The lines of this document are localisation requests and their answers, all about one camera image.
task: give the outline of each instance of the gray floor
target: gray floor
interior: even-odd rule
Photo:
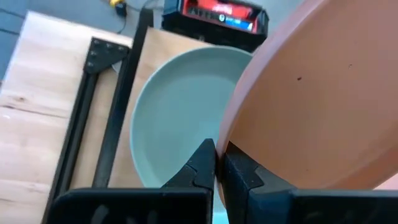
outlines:
[[[120,19],[109,7],[107,0],[0,0],[0,80],[4,76],[12,51],[16,44],[23,18],[7,14],[1,9],[25,16],[28,10],[41,12],[69,21],[86,24],[92,27],[117,32],[123,27]],[[127,0],[133,7],[141,8],[147,0]],[[270,33],[283,21],[303,0],[251,0],[262,5],[270,17]],[[148,7],[162,6],[164,0],[155,0]],[[155,12],[155,26],[160,26],[161,12]],[[138,12],[129,10],[126,28],[122,34],[133,36],[136,29]]]

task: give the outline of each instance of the wooden table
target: wooden table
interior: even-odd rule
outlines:
[[[0,93],[0,223],[39,223],[91,37],[131,45],[129,37],[35,12],[27,15]],[[129,148],[132,109],[148,77],[170,58],[207,44],[149,29],[124,120],[110,187],[140,187]],[[72,188],[89,187],[116,86],[98,80]]]

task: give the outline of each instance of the light wood surface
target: light wood surface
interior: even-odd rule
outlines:
[[[129,37],[35,12],[27,15],[0,92],[0,223],[39,223],[73,108],[91,37],[131,45]],[[207,44],[149,29],[130,96],[111,187],[140,187],[129,149],[132,109],[149,76],[172,57]],[[93,180],[116,73],[101,74],[72,187]]]

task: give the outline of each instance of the light green plate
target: light green plate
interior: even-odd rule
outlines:
[[[231,47],[196,49],[173,58],[148,79],[130,132],[134,164],[145,187],[165,184],[205,138],[217,141],[226,104],[250,59],[249,53]],[[228,223],[218,192],[213,223]]]

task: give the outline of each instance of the plate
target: plate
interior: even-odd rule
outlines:
[[[160,187],[218,129],[235,85],[251,54],[206,47],[181,54],[144,85],[131,119],[130,145],[145,187]],[[213,223],[228,223],[215,186]]]

